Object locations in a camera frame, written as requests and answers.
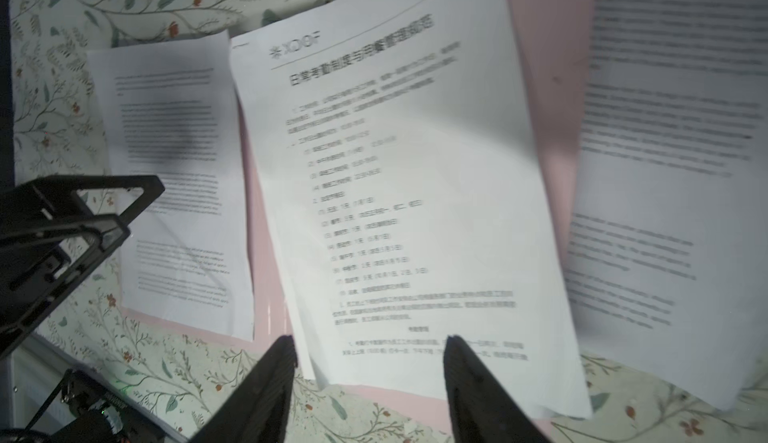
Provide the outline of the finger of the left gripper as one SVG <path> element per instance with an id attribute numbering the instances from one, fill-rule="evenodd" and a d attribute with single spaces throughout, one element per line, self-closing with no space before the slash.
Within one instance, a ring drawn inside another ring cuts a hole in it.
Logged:
<path id="1" fill-rule="evenodd" d="M 1 354 L 10 355 L 130 235 L 115 214 L 1 228 Z"/>
<path id="2" fill-rule="evenodd" d="M 165 186 L 156 175 L 51 175 L 24 183 L 23 190 L 54 219 L 114 213 L 130 224 Z"/>

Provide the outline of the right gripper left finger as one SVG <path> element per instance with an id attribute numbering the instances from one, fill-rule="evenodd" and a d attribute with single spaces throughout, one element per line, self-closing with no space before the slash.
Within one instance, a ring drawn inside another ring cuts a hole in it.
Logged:
<path id="1" fill-rule="evenodd" d="M 294 339 L 277 338 L 190 442 L 283 442 L 297 365 Z"/>

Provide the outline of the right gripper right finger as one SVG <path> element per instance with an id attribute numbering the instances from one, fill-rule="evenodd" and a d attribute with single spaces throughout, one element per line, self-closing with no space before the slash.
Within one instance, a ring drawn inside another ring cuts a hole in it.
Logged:
<path id="1" fill-rule="evenodd" d="M 547 443 L 468 343 L 447 338 L 443 355 L 454 440 L 462 443 Z"/>

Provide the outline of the printed white paper sheet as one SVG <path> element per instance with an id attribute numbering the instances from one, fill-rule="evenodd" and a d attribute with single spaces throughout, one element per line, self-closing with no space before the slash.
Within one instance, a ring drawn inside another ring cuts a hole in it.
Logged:
<path id="1" fill-rule="evenodd" d="M 254 296 L 230 39 L 92 50 L 114 175 L 154 175 L 163 193 L 121 249 L 122 304 L 249 341 Z"/>

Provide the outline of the white paper sheet underneath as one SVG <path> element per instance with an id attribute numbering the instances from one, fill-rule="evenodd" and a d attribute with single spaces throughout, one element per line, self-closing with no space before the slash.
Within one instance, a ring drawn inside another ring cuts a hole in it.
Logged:
<path id="1" fill-rule="evenodd" d="M 441 399 L 458 335 L 591 415 L 507 0 L 336 0 L 231 67 L 307 377 Z"/>

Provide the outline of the pink file folder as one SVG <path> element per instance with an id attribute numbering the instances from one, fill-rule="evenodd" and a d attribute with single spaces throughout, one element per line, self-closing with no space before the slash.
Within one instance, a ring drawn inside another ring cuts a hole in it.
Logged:
<path id="1" fill-rule="evenodd" d="M 594 0 L 508 0 L 508 4 L 559 259 L 565 262 L 576 189 L 581 119 L 590 76 Z M 248 205 L 248 252 L 256 311 L 253 341 L 195 329 L 126 306 L 120 310 L 126 317 L 207 343 L 263 353 L 278 336 L 291 333 L 292 328 L 248 141 L 242 143 L 242 152 Z"/>

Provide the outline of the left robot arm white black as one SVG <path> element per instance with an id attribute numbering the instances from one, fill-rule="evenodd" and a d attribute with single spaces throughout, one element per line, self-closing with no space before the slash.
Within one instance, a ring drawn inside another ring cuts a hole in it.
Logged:
<path id="1" fill-rule="evenodd" d="M 155 175 L 54 175 L 1 196 L 1 356 L 8 358 L 129 238 L 165 188 Z M 137 411 L 82 370 L 68 369 L 4 442 L 140 442 Z"/>

